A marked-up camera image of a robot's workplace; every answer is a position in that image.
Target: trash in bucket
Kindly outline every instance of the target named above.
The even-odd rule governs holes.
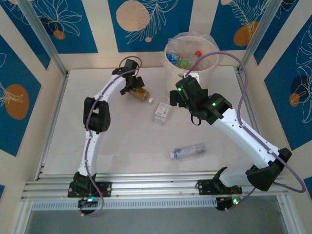
[[[176,89],[177,83],[191,67],[207,53],[217,52],[219,48],[210,35],[197,32],[179,33],[168,40],[165,48],[163,66],[167,69],[167,89]],[[208,88],[208,78],[218,66],[219,55],[204,58],[193,71],[198,72],[200,85]]]

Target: plastic bin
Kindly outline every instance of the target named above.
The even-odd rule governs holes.
[[[214,45],[212,42],[209,40],[203,38],[203,37],[198,37],[198,36],[184,36],[184,37],[178,37],[180,40],[180,43],[182,43],[185,46],[181,46],[179,49],[180,54],[184,57],[184,54],[188,54],[187,52],[187,44],[188,43],[196,43],[198,42],[200,46],[200,51],[202,52],[202,55],[205,55],[210,52],[216,52],[219,51],[218,47]],[[176,83],[181,80],[183,75],[188,72],[186,69],[178,68],[174,66],[172,63],[168,61],[166,58],[166,51],[167,51],[167,46],[165,48],[164,52],[164,58],[163,58],[163,66],[167,69],[167,90],[168,92],[170,90],[175,90],[176,89]],[[211,76],[211,74],[214,72],[216,67],[218,66],[219,63],[219,55],[212,55],[204,58],[204,61],[207,61],[211,64],[211,66],[203,71],[196,71],[199,74],[199,81],[200,81],[200,86],[202,88],[208,88],[208,79]]]

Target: leaf pattern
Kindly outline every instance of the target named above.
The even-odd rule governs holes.
[[[161,30],[162,25],[166,26],[165,13],[174,9],[179,0],[175,0],[174,4],[169,8],[168,3],[172,1],[173,0],[142,0],[141,3],[147,9],[150,21],[142,30],[128,32],[128,35],[126,36],[126,38],[129,38],[127,44],[130,44],[137,39],[142,41],[145,38],[153,38],[153,36]]]
[[[306,97],[305,100],[298,100],[298,104],[302,104],[302,123],[309,123],[312,120],[312,68],[309,67],[312,61],[312,23],[303,35],[298,48],[296,64],[298,66],[298,73],[300,75],[300,84],[295,90],[301,92],[300,97]]]
[[[0,68],[4,65],[6,56],[7,56],[6,54],[0,53]],[[6,91],[6,89],[3,87],[3,85],[0,82],[0,107],[3,106],[6,102],[10,103],[11,100],[19,102],[19,103],[23,103],[23,101],[21,100],[22,97],[23,97],[23,94],[17,96]]]
[[[16,4],[11,3],[9,0],[1,1],[5,3],[5,6],[8,7],[17,19],[29,25],[20,8]],[[77,14],[74,11],[67,10],[67,0],[33,0],[30,1],[30,4],[39,19],[46,18],[49,20],[48,26],[52,31],[62,31],[62,29],[64,29],[64,31],[75,34],[77,37],[80,36],[80,31],[74,24],[82,20],[82,15]]]
[[[228,4],[232,7],[234,16],[239,19],[242,26],[246,26],[249,32],[249,38],[253,36],[254,22],[264,13],[268,7],[270,0],[263,0],[258,3],[254,8],[250,6],[249,0],[231,0]]]

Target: clear plastic bottle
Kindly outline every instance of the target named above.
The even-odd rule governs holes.
[[[131,94],[135,98],[140,99],[141,101],[148,100],[149,103],[153,102],[153,98],[150,97],[150,92],[146,91],[143,88],[138,88],[138,89],[136,89],[134,91],[130,91],[129,94]]]
[[[181,68],[190,69],[200,56],[201,52],[197,50],[193,56],[181,59],[178,64]]]
[[[178,61],[181,59],[179,54],[179,40],[177,39],[168,39],[168,45],[166,50],[166,57],[170,63],[177,65]]]
[[[159,124],[165,124],[171,110],[168,100],[162,99],[153,114],[153,121]]]
[[[171,159],[180,159],[190,156],[204,154],[206,152],[206,146],[204,143],[185,146],[183,148],[177,148],[174,151],[170,152]]]

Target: white table surface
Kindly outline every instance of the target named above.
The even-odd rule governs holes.
[[[93,97],[111,77],[112,69],[72,70],[61,104],[44,174],[74,174],[79,167],[85,129],[83,103]],[[252,161],[230,138],[202,122],[191,123],[190,113],[173,107],[166,125],[152,121],[162,98],[168,98],[164,68],[142,68],[145,88],[155,99],[142,103],[129,94],[118,95],[110,104],[111,125],[105,133],[97,158],[98,173],[153,173],[215,171],[221,167],[251,165]],[[209,80],[209,94],[220,93],[237,108],[241,91],[233,67],[218,67]],[[245,105],[241,116],[250,122]],[[172,160],[176,147],[206,143],[202,156]]]

